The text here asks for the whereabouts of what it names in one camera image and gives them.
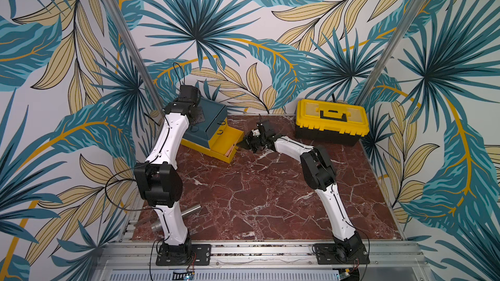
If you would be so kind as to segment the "yellow drawer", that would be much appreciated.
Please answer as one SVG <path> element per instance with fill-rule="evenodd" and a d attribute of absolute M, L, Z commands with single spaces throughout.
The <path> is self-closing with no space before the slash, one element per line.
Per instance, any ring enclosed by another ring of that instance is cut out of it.
<path fill-rule="evenodd" d="M 226 163 L 230 163 L 238 150 L 237 144 L 243 140 L 243 131 L 226 126 L 221 135 L 215 134 L 211 138 L 212 148 L 205 148 L 189 140 L 182 139 L 181 145 L 198 151 L 209 157 L 216 158 Z"/>
<path fill-rule="evenodd" d="M 226 122 L 222 123 L 208 142 L 210 149 L 219 154 L 225 154 L 230 148 L 225 138 L 225 130 L 227 127 L 228 125 Z"/>

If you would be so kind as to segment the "yellow bottom drawer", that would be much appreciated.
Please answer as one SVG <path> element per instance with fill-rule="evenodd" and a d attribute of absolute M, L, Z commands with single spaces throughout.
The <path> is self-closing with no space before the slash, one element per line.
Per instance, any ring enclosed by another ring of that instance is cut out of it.
<path fill-rule="evenodd" d="M 226 126 L 221 135 L 215 134 L 211 138 L 212 148 L 205 148 L 189 140 L 182 139 L 181 145 L 198 151 L 209 157 L 216 158 L 226 163 L 230 163 L 238 150 L 237 144 L 243 140 L 243 131 Z"/>

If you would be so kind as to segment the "pink fruit knife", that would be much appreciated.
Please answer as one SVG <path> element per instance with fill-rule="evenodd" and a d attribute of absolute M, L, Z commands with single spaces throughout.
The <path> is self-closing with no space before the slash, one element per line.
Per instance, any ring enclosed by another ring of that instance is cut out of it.
<path fill-rule="evenodd" d="M 231 153 L 233 152 L 234 148 L 235 148 L 235 144 L 233 144 L 229 149 L 228 151 L 226 152 L 225 156 L 226 157 L 230 157 Z"/>

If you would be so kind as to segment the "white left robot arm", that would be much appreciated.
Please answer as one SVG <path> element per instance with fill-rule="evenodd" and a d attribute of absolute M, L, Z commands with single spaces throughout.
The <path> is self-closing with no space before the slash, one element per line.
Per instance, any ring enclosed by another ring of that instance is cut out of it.
<path fill-rule="evenodd" d="M 177 153 L 190 123 L 198 117 L 200 101 L 197 87 L 180 86 L 178 97 L 164 108 L 163 126 L 151 154 L 134 168 L 139 194 L 156 212 L 164 233 L 158 265 L 189 264 L 195 256 L 180 210 L 183 181 L 177 173 Z"/>

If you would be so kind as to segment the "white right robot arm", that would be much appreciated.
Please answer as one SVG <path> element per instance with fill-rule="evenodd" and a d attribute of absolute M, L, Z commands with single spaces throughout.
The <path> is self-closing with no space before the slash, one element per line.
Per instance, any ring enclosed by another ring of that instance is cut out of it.
<path fill-rule="evenodd" d="M 257 129 L 249 131 L 237 146 L 254 153 L 269 149 L 301 164 L 304 180 L 319 196 L 332 228 L 333 243 L 313 246 L 319 264 L 370 263 L 370 248 L 365 246 L 347 215 L 337 186 L 337 173 L 324 147 L 302 144 L 277 134 L 267 120 L 258 122 Z"/>

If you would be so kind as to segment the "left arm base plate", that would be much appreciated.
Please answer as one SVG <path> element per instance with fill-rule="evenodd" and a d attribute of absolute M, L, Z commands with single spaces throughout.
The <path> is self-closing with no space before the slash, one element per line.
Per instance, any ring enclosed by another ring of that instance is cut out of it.
<path fill-rule="evenodd" d="M 156 259 L 157 266 L 208 266 L 210 265 L 211 244 L 185 243 L 168 245 L 162 243 Z"/>

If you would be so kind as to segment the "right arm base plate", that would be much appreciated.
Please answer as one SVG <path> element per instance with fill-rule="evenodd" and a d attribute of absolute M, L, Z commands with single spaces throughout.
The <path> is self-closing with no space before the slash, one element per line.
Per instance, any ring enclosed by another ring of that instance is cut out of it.
<path fill-rule="evenodd" d="M 370 264 L 369 253 L 362 245 L 357 251 L 348 253 L 345 248 L 334 243 L 315 243 L 312 252 L 319 265 L 342 265 L 343 267 Z"/>

